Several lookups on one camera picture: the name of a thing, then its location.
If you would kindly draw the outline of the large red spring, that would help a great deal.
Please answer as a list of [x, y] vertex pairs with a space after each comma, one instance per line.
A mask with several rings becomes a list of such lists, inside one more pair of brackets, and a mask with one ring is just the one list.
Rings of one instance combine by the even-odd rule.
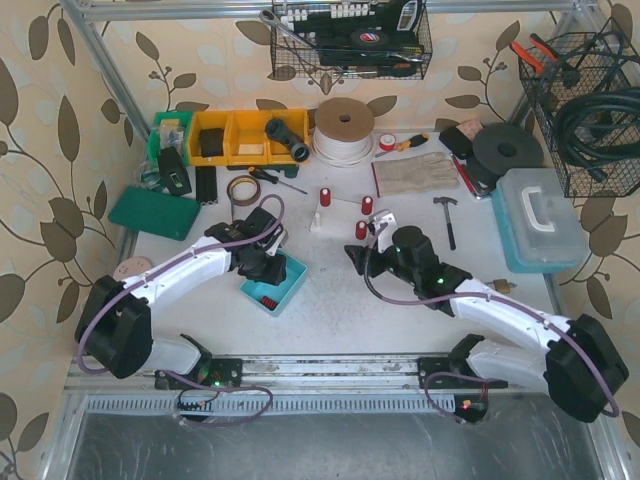
[[355, 226], [355, 237], [358, 240], [364, 240], [368, 236], [368, 226], [364, 220], [360, 220]]
[[371, 196], [364, 196], [361, 201], [361, 213], [369, 216], [373, 213], [374, 200]]
[[329, 188], [322, 188], [319, 194], [320, 205], [324, 208], [331, 205], [331, 191]]

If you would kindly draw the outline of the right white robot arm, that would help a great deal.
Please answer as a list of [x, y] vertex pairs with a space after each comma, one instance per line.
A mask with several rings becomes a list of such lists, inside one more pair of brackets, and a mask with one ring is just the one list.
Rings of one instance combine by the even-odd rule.
[[412, 287], [410, 305], [474, 322], [505, 340], [466, 335], [449, 352], [446, 367], [426, 370], [420, 382], [426, 394], [444, 378], [464, 387], [477, 385], [480, 395], [474, 406], [482, 410], [489, 389], [507, 384], [547, 395], [583, 423], [620, 415], [614, 396], [629, 370], [597, 319], [545, 313], [497, 292], [471, 273], [442, 262], [419, 227], [398, 226], [388, 210], [372, 216], [364, 228], [369, 242], [347, 245], [344, 251], [376, 298], [402, 303], [372, 283], [389, 273]]

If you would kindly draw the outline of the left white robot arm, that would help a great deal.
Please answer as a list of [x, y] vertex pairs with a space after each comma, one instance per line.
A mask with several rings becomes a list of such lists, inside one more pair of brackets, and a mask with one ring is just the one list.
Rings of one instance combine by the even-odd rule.
[[[163, 338], [154, 314], [194, 288], [235, 272], [274, 286], [286, 278], [285, 255], [278, 249], [288, 236], [281, 220], [256, 207], [244, 220], [218, 223], [184, 252], [124, 280], [110, 275], [91, 288], [75, 332], [80, 369], [127, 378], [142, 368], [193, 375], [208, 351], [186, 334]], [[98, 367], [87, 366], [90, 355]]]

